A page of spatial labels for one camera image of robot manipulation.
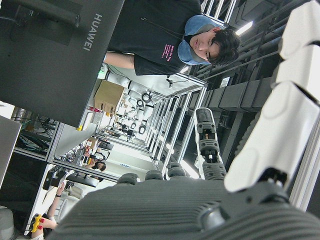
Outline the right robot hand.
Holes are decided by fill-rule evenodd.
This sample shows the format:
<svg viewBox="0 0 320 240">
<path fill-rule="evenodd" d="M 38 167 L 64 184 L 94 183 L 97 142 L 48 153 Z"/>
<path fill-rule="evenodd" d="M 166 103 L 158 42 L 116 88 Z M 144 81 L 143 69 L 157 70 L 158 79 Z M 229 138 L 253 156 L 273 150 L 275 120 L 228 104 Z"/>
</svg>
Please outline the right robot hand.
<svg viewBox="0 0 320 240">
<path fill-rule="evenodd" d="M 301 159 L 319 154 L 320 4 L 294 9 L 282 35 L 275 85 L 228 172 L 154 177 L 94 191 L 51 240 L 317 240 L 320 220 L 292 206 L 286 190 Z"/>
</svg>

